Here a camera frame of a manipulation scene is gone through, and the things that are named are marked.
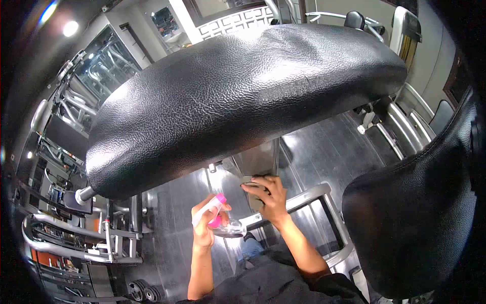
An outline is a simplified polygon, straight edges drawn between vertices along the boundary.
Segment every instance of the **clear plastic bottle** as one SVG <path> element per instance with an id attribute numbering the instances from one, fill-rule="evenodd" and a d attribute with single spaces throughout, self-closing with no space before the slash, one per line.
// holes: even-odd
<path id="1" fill-rule="evenodd" d="M 216 228 L 213 228 L 214 235 L 220 237 L 244 237 L 246 234 L 246 226 L 244 226 L 239 220 L 230 218 L 228 225 L 225 227 L 223 225 L 219 225 Z"/>
<path id="2" fill-rule="evenodd" d="M 201 220 L 201 216 L 206 210 L 211 207 L 216 207 L 218 212 L 221 210 L 222 205 L 226 203 L 226 197 L 222 193 L 218 193 L 213 197 L 209 203 L 207 203 L 203 208 L 201 208 L 194 217 L 192 218 L 192 225 L 196 227 Z M 213 220 L 208 223 L 208 226 L 213 228 L 214 235 L 220 237 L 243 237 L 246 234 L 246 226 L 244 226 L 240 221 L 230 218 L 228 225 L 225 227 L 222 225 L 221 216 L 216 216 Z"/>

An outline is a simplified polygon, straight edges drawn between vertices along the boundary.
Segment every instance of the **pink spray nozzle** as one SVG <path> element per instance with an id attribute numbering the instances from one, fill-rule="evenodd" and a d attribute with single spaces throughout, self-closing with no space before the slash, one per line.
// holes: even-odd
<path id="1" fill-rule="evenodd" d="M 216 198 L 222 203 L 222 204 L 225 204 L 226 203 L 226 197 L 222 194 L 222 193 L 218 193 L 216 194 Z"/>
<path id="2" fill-rule="evenodd" d="M 208 224 L 211 228 L 218 228 L 221 225 L 221 215 L 214 218 L 212 222 Z"/>

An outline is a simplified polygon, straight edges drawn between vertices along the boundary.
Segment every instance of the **metal floor plate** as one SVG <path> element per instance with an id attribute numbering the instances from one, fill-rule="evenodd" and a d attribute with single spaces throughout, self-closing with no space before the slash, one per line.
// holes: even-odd
<path id="1" fill-rule="evenodd" d="M 343 113 L 327 120 L 289 133 L 280 141 L 278 174 L 288 198 L 326 182 L 331 187 L 332 200 L 341 210 L 345 187 L 357 176 L 381 168 L 384 163 L 366 135 L 357 131 L 358 123 L 352 113 Z M 126 282 L 144 279 L 161 286 L 169 302 L 185 299 L 191 272 L 192 225 L 191 208 L 209 193 L 223 192 L 232 210 L 232 218 L 252 215 L 240 179 L 217 166 L 215 173 L 200 169 L 181 178 L 151 189 L 143 194 L 144 206 L 151 216 L 151 233 L 144 235 L 142 255 L 138 266 L 123 267 Z M 337 240 L 320 201 L 291 213 L 296 225 L 321 254 L 336 249 Z M 279 239 L 270 224 L 254 231 L 264 245 Z M 215 285 L 233 275 L 241 239 L 217 237 L 212 249 Z M 355 254 L 351 257 L 357 262 Z M 345 272 L 345 266 L 334 271 Z"/>

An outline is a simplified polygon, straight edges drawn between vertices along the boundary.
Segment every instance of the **light fixture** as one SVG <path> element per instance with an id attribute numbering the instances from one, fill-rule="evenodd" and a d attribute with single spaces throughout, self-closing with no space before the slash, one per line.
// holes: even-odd
<path id="1" fill-rule="evenodd" d="M 47 8 L 46 10 L 42 13 L 42 16 L 40 17 L 40 23 L 45 23 L 54 13 L 57 7 L 57 1 L 53 1 Z"/>
<path id="2" fill-rule="evenodd" d="M 79 24 L 76 21 L 69 21 L 64 26 L 64 29 L 62 30 L 62 33 L 66 37 L 71 37 L 78 30 L 78 27 L 79 27 Z"/>
<path id="3" fill-rule="evenodd" d="M 5 151 L 5 147 L 1 146 L 0 147 L 0 163 L 4 163 L 5 162 L 5 157 L 7 155 L 7 152 Z"/>

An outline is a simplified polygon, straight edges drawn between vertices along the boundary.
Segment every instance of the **white lattice panel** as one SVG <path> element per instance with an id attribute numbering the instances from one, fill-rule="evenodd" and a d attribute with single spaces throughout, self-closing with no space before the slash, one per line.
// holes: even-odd
<path id="1" fill-rule="evenodd" d="M 252 8 L 213 20 L 198 27 L 203 40 L 225 33 L 234 33 L 243 29 L 269 26 L 273 19 L 268 6 Z"/>

